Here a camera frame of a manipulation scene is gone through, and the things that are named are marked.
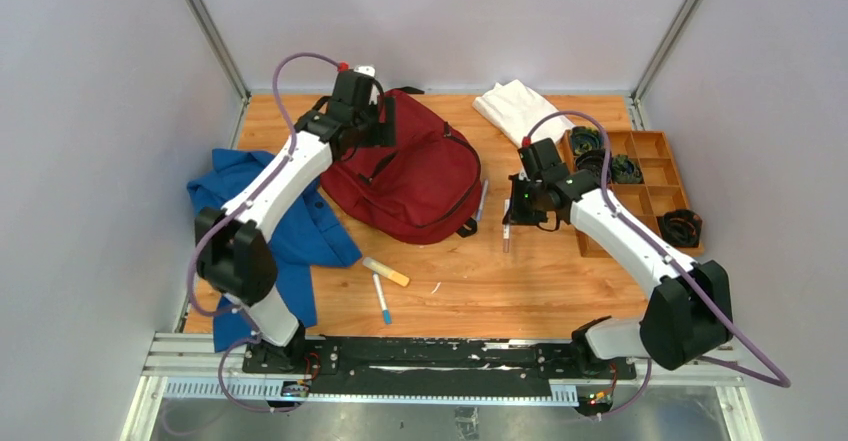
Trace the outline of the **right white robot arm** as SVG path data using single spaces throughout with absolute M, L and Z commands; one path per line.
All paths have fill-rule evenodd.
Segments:
M 520 173 L 512 176 L 507 221 L 527 225 L 554 214 L 599 244 L 648 299 L 639 318 L 602 317 L 574 330 L 571 364 L 596 378 L 613 358 L 649 358 L 666 370 L 707 354 L 733 337 L 729 279 L 717 262 L 699 263 L 672 248 L 627 211 L 586 170 L 572 173 L 550 139 L 524 140 Z

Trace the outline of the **red backpack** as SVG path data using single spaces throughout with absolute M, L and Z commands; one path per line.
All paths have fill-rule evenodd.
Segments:
M 407 244 L 478 232 L 482 162 L 466 137 L 404 89 L 392 89 L 396 145 L 334 163 L 320 185 L 352 218 Z

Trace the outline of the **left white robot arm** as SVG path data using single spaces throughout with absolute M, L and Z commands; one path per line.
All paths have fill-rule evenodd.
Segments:
M 283 374 L 298 372 L 307 350 L 298 341 L 303 323 L 276 286 L 271 237 L 308 185 L 344 154 L 393 141 L 394 116 L 375 68 L 339 63 L 336 70 L 323 103 L 298 119 L 280 111 L 290 136 L 269 165 L 222 207 L 204 208 L 195 217 L 188 285 L 203 279 L 242 312 L 250 337 L 270 345 L 268 361 Z

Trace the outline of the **blue shirt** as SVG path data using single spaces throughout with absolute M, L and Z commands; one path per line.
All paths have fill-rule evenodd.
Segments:
M 220 208 L 272 161 L 267 151 L 216 148 L 212 169 L 188 182 L 194 211 Z M 278 223 L 270 250 L 278 268 L 276 287 L 293 315 L 307 328 L 318 324 L 311 268 L 349 268 L 362 252 L 342 226 L 314 179 Z

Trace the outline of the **purple capped marker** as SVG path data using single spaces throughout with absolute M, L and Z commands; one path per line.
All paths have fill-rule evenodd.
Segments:
M 480 200 L 479 200 L 479 203 L 478 203 L 478 208 L 477 208 L 477 210 L 475 212 L 475 216 L 474 216 L 475 222 L 477 224 L 479 224 L 482 220 L 482 215 L 483 215 L 483 211 L 484 211 L 484 207 L 485 207 L 485 203 L 486 203 L 486 196 L 487 196 L 487 192 L 488 192 L 488 187 L 489 187 L 489 180 L 484 179 L 483 182 L 482 182 L 481 195 L 480 195 Z

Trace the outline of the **orange highlighter marker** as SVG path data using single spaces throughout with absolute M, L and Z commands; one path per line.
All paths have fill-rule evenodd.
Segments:
M 386 279 L 389 279 L 390 281 L 398 284 L 399 286 L 406 287 L 410 283 L 410 278 L 408 276 L 371 257 L 363 258 L 362 264 L 372 272 Z

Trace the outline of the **brown capped marker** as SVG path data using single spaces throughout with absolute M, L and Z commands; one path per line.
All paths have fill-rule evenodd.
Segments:
M 502 239 L 503 239 L 503 252 L 510 252 L 510 240 L 511 240 L 511 205 L 512 201 L 510 198 L 504 200 L 503 205 L 503 219 L 502 219 Z

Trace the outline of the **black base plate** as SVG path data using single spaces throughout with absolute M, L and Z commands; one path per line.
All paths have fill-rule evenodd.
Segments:
M 249 374 L 304 375 L 315 394 L 540 398 L 560 380 L 632 381 L 623 358 L 594 364 L 568 342 L 465 338 L 308 337 L 300 357 L 262 343 Z

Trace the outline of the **white cloth bag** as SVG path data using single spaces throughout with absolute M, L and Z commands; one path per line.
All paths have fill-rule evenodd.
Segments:
M 472 107 L 516 147 L 542 118 L 558 109 L 542 95 L 515 79 L 478 96 Z

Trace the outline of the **blue capped marker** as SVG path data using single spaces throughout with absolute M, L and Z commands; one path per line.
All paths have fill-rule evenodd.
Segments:
M 383 322 L 386 325 L 391 325 L 392 324 L 392 318 L 391 318 L 391 314 L 390 314 L 390 311 L 389 311 L 387 300 L 386 300 L 386 297 L 385 297 L 385 294 L 384 294 L 380 275 L 376 272 L 373 272 L 372 273 L 372 281 L 373 281 L 373 284 L 374 284 L 374 287 L 375 287 L 377 299 L 378 299 L 379 306 L 380 306 L 380 309 L 381 309 Z

